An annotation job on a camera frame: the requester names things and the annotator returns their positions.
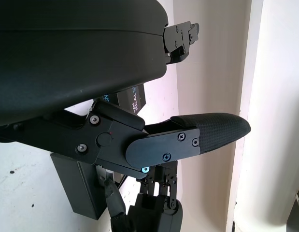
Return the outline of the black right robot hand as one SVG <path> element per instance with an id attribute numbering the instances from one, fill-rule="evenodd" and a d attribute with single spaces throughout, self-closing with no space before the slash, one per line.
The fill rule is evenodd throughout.
<path id="1" fill-rule="evenodd" d="M 148 168 L 139 179 L 140 192 L 128 209 L 116 184 L 104 182 L 107 208 L 113 232 L 178 232 L 183 208 L 177 200 L 178 162 L 172 161 Z"/>

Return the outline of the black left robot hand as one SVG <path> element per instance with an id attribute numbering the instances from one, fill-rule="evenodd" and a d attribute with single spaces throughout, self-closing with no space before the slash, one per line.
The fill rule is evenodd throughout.
<path id="1" fill-rule="evenodd" d="M 0 0 L 0 143 L 19 142 L 141 179 L 145 168 L 248 134 L 227 113 L 154 125 L 104 94 L 161 78 L 199 25 L 170 26 L 156 0 Z"/>

